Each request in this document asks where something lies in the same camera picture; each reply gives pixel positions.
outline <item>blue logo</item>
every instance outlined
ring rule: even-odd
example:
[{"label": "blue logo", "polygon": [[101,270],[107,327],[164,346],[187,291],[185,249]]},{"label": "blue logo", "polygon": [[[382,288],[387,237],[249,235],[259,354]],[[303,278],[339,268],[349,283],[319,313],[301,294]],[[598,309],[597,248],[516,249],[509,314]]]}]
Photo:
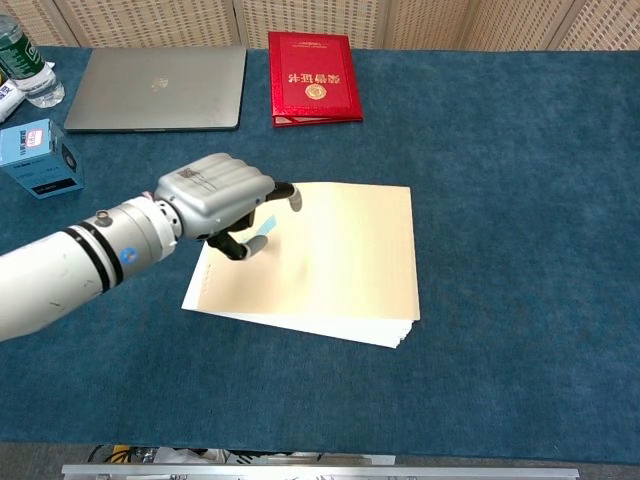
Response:
[{"label": "blue logo", "polygon": [[131,265],[137,259],[138,251],[133,247],[125,248],[122,252],[120,252],[120,260],[125,265]]}]

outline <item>red certificate booklet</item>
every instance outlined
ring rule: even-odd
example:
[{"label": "red certificate booklet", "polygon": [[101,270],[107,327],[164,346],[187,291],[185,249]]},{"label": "red certificate booklet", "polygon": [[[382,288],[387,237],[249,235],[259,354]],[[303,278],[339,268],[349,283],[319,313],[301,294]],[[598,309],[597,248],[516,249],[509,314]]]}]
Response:
[{"label": "red certificate booklet", "polygon": [[269,32],[274,127],[362,120],[345,35]]}]

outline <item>silver laptop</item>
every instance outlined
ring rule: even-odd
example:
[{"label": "silver laptop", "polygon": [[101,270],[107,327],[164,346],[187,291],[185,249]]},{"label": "silver laptop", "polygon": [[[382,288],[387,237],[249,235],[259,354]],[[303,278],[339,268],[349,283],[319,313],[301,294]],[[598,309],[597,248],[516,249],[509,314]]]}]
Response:
[{"label": "silver laptop", "polygon": [[243,46],[96,49],[64,127],[70,131],[236,128],[246,56]]}]

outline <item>perforated panel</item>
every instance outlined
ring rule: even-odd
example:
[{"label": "perforated panel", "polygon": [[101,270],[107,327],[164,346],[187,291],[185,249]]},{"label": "perforated panel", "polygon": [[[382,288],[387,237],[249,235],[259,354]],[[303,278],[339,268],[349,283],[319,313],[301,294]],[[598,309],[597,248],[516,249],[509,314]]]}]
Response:
[{"label": "perforated panel", "polygon": [[250,48],[267,48],[269,31],[348,35],[353,48],[382,46],[381,1],[236,0],[240,33]]},{"label": "perforated panel", "polygon": [[454,49],[469,11],[468,0],[402,0],[391,4],[385,47]]},{"label": "perforated panel", "polygon": [[81,44],[183,47],[239,43],[231,0],[57,0]]},{"label": "perforated panel", "polygon": [[478,2],[465,42],[468,50],[544,50],[572,0]]},{"label": "perforated panel", "polygon": [[35,45],[77,45],[51,0],[0,0],[0,9],[18,20]]},{"label": "perforated panel", "polygon": [[588,0],[560,50],[640,49],[640,0]]}]

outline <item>blue box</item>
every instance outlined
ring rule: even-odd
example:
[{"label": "blue box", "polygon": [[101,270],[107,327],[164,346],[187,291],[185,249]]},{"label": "blue box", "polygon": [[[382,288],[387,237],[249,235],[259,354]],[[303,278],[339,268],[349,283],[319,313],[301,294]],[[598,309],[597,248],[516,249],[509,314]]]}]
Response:
[{"label": "blue box", "polygon": [[77,151],[49,119],[0,131],[0,169],[36,198],[84,187]]}]

